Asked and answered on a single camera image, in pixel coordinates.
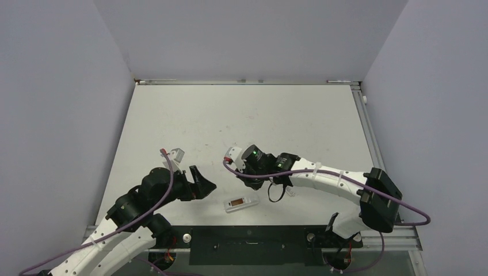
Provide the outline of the white remote control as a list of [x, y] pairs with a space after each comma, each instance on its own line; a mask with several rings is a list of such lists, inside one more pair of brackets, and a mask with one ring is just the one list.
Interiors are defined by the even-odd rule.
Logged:
[[223, 202], [226, 213], [234, 213], [242, 209], [246, 209], [260, 203], [260, 199], [256, 196], [244, 196], [233, 198]]

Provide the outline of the white battery cover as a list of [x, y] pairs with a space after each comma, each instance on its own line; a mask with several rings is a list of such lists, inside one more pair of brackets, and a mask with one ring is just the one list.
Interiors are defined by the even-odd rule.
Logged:
[[296, 193], [295, 193], [295, 191], [294, 191], [293, 187], [291, 187], [291, 186], [287, 186], [287, 187], [285, 188], [285, 192], [286, 192], [286, 194], [287, 194], [288, 196], [290, 196], [290, 197], [294, 197], [294, 196], [296, 196]]

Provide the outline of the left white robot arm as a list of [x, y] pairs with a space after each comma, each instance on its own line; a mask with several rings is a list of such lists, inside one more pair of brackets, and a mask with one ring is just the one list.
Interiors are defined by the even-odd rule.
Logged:
[[177, 168], [152, 169], [140, 185], [115, 201], [80, 249], [39, 274], [111, 275], [142, 251], [167, 246], [172, 225], [156, 210], [175, 200], [202, 200], [217, 188], [196, 166], [190, 167], [190, 173], [192, 182]]

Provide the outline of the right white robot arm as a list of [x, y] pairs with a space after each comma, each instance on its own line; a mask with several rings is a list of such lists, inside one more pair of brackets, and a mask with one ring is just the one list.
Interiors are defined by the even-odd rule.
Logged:
[[270, 181], [284, 188], [312, 188], [355, 204], [348, 213], [332, 215], [325, 230], [326, 241], [332, 246], [340, 246], [363, 230], [393, 231], [402, 193], [380, 168], [369, 172], [339, 170], [290, 153], [266, 154], [256, 145], [231, 152], [237, 155], [227, 160], [235, 164], [238, 178], [254, 190]]

